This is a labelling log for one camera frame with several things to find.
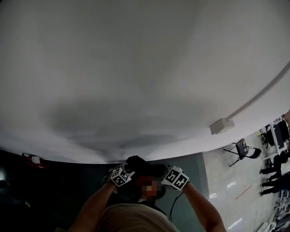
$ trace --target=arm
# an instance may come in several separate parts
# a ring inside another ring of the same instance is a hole
[[[116,186],[111,183],[104,184],[83,205],[75,222],[68,232],[93,232],[96,230],[99,219],[103,215],[110,194]]]
[[[207,232],[226,232],[218,211],[190,182],[186,183],[183,192]]]

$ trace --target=beige shirt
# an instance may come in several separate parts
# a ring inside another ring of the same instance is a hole
[[[167,217],[142,204],[116,204],[106,208],[98,232],[179,232]]]

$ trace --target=white wall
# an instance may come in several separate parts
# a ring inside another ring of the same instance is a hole
[[[64,162],[163,159],[290,109],[288,1],[10,0],[0,5],[0,147]]]

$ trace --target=tiled floor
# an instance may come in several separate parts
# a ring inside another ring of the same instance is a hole
[[[274,194],[259,196],[260,183],[266,176],[259,175],[264,166],[265,148],[260,137],[252,134],[245,137],[248,146],[260,148],[258,159],[237,162],[237,155],[223,151],[223,148],[203,154],[209,187],[209,201],[220,212],[227,231],[255,232],[265,222],[273,208]]]

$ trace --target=black cable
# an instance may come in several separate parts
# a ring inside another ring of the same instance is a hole
[[[178,199],[182,194],[183,194],[183,192],[181,191],[181,192],[177,195],[177,197],[175,198],[175,200],[174,200],[174,202],[173,202],[173,204],[172,204],[172,207],[171,207],[171,210],[170,210],[170,214],[169,214],[169,220],[170,220],[170,222],[172,222],[172,210],[173,210],[173,206],[174,206],[175,202],[177,201],[177,199]]]

